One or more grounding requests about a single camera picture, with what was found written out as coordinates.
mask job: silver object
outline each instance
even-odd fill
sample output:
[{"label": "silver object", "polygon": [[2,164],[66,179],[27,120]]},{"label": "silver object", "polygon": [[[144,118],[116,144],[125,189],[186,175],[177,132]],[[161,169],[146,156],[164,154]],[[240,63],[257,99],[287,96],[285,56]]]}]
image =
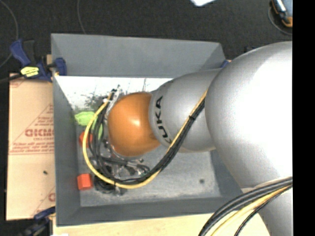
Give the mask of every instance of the silver object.
[{"label": "silver object", "polygon": [[[211,83],[206,121],[241,188],[292,176],[292,42],[233,60]],[[261,211],[272,236],[293,235],[292,191]]]}]

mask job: cardboard sheet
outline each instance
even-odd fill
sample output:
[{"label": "cardboard sheet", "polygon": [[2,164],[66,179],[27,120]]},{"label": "cardboard sheet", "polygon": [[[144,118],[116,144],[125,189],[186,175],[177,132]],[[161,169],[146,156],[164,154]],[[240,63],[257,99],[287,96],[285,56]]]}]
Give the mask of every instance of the cardboard sheet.
[{"label": "cardboard sheet", "polygon": [[45,81],[10,82],[7,220],[55,205],[52,92]]}]

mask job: small orange object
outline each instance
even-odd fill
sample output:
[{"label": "small orange object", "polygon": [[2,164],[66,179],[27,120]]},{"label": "small orange object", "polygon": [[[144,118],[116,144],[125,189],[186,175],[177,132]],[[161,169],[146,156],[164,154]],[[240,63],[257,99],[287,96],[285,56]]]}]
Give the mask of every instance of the small orange object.
[{"label": "small orange object", "polygon": [[84,173],[77,176],[77,181],[78,189],[81,191],[93,188],[92,176],[89,173]]},{"label": "small orange object", "polygon": [[[79,144],[80,144],[81,147],[83,146],[83,137],[84,137],[84,131],[83,131],[83,132],[81,133],[81,135],[79,136]],[[90,143],[91,143],[92,140],[93,140],[93,135],[90,134],[88,138],[90,138]]]}]

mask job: gray bin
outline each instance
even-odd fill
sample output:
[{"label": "gray bin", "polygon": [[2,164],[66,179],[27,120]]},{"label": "gray bin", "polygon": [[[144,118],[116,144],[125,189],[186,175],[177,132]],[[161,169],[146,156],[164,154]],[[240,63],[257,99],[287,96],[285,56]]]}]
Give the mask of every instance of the gray bin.
[{"label": "gray bin", "polygon": [[[200,69],[218,68],[224,61],[221,45],[212,42],[52,35],[53,58],[63,57],[71,76],[176,78]],[[122,196],[79,191],[76,177],[89,172],[78,145],[83,130],[63,85],[76,77],[54,79],[54,125],[57,225],[79,225],[214,212],[241,193],[215,151],[178,153],[148,185]],[[91,85],[73,84],[75,87]],[[154,161],[166,148],[148,153]]]}]

